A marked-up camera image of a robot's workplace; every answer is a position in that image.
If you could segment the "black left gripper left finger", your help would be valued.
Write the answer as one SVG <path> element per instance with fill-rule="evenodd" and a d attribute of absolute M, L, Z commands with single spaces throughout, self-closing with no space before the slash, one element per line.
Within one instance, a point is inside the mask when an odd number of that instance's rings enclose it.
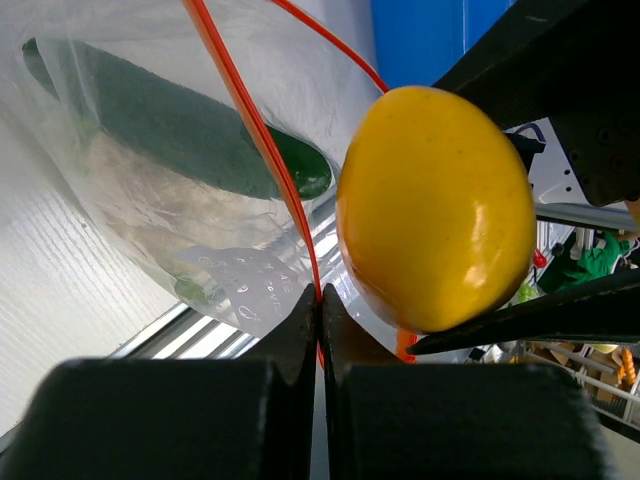
<path fill-rule="evenodd" d="M 76 359 L 38 387 L 5 479 L 305 479 L 317 332 L 308 287 L 234 360 Z"/>

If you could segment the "green toy cucumber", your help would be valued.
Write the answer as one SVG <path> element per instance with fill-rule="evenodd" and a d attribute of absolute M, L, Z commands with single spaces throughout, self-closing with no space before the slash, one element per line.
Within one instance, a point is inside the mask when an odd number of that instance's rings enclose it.
<path fill-rule="evenodd" d="M 27 69 L 77 118 L 120 145 L 192 180 L 256 199 L 279 188 L 233 108 L 82 42 L 22 46 Z"/>

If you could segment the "clear orange zip top bag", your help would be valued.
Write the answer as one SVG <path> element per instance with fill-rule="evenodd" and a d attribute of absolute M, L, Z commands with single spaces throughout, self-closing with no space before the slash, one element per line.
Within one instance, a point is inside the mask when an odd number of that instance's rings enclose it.
<path fill-rule="evenodd" d="M 295 184 L 303 236 L 180 1 L 5 1 L 1 101 L 94 225 L 181 301 L 254 337 L 314 280 L 389 350 L 338 246 L 337 182 L 380 89 L 272 1 L 207 9 Z"/>

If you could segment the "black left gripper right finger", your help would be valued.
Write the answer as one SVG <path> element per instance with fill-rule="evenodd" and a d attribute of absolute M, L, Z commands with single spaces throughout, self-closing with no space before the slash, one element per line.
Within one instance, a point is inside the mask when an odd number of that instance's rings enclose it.
<path fill-rule="evenodd" d="M 616 479 L 598 418 L 540 364 L 407 364 L 323 291 L 334 479 Z"/>

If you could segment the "white toy cauliflower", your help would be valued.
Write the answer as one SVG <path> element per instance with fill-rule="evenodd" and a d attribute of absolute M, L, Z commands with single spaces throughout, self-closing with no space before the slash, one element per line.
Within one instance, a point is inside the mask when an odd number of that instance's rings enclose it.
<path fill-rule="evenodd" d="M 169 292 L 203 312 L 246 307 L 260 323 L 289 313 L 312 282 L 284 200 L 187 178 L 120 145 L 92 121 L 70 121 L 69 162 L 90 212 Z"/>

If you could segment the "yellow toy lemon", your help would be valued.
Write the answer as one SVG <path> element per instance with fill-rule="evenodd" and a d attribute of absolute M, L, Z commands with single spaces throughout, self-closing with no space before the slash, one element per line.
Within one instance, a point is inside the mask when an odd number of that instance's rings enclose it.
<path fill-rule="evenodd" d="M 344 264 L 385 322 L 442 332 L 504 305 L 533 258 L 527 171 L 469 101 L 405 86 L 368 110 L 336 196 Z"/>

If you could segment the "blue plastic bin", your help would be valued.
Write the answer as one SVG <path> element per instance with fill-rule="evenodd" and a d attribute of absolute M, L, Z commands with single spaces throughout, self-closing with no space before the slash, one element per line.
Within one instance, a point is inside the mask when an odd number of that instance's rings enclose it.
<path fill-rule="evenodd" d="M 397 88 L 435 84 L 513 2 L 378 0 L 370 5 L 378 72 Z"/>

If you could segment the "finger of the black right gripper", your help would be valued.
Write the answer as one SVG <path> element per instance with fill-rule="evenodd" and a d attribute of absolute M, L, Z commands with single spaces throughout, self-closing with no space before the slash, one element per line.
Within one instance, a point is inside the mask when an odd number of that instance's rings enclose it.
<path fill-rule="evenodd" d="M 428 355 L 512 340 L 639 341 L 639 272 L 626 271 L 504 308 L 406 348 Z"/>

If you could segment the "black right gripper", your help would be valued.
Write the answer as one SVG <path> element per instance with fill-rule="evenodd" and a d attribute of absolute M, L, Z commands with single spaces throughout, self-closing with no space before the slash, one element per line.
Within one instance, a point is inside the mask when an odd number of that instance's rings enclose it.
<path fill-rule="evenodd" d="M 518 1 L 435 83 L 507 129 L 549 117 L 587 201 L 639 199 L 639 4 Z"/>

